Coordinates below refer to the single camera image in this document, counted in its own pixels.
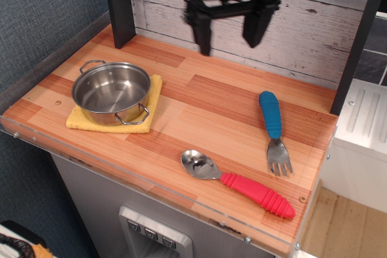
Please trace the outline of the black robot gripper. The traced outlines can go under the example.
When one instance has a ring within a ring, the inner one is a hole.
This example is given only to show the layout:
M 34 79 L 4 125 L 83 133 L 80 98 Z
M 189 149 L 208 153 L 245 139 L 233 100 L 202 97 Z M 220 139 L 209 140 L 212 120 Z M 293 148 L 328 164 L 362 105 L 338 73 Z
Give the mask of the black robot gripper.
M 192 27 L 200 53 L 210 56 L 211 20 L 244 16 L 242 36 L 251 48 L 258 46 L 280 0 L 184 0 L 184 20 Z

